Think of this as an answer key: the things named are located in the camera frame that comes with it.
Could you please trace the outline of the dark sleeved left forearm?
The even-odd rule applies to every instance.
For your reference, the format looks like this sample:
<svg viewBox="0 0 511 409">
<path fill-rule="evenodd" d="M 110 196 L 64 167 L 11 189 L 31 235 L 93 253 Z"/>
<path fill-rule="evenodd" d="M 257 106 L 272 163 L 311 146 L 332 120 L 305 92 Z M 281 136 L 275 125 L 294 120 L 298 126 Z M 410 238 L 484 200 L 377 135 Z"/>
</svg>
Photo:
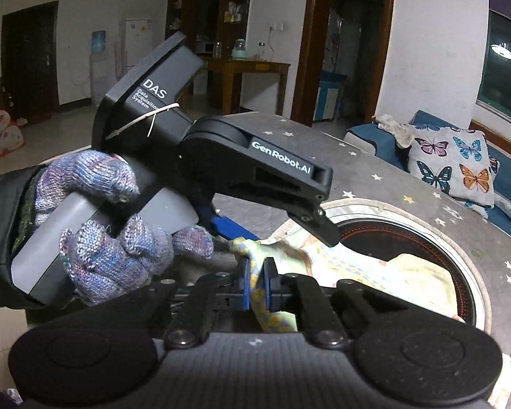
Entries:
<svg viewBox="0 0 511 409">
<path fill-rule="evenodd" d="M 0 175 L 0 307 L 47 306 L 14 286 L 11 275 L 14 256 L 36 232 L 36 187 L 47 170 L 38 165 Z"/>
</svg>

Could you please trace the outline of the left knitted glove hand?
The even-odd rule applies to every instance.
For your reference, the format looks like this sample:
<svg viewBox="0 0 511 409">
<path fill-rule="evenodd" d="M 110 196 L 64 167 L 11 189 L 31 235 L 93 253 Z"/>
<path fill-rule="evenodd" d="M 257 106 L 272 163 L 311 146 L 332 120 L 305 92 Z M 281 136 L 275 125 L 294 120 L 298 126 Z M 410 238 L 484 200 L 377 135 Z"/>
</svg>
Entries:
<svg viewBox="0 0 511 409">
<path fill-rule="evenodd" d="M 140 195 L 132 168 L 109 154 L 86 150 L 64 155 L 43 171 L 36 183 L 34 225 L 39 227 L 74 192 L 128 203 Z M 211 234 L 202 226 L 176 233 L 132 215 L 115 238 L 104 225 L 89 220 L 77 232 L 66 229 L 59 241 L 65 271 L 89 305 L 142 288 L 169 267 L 176 255 L 210 259 Z"/>
</svg>

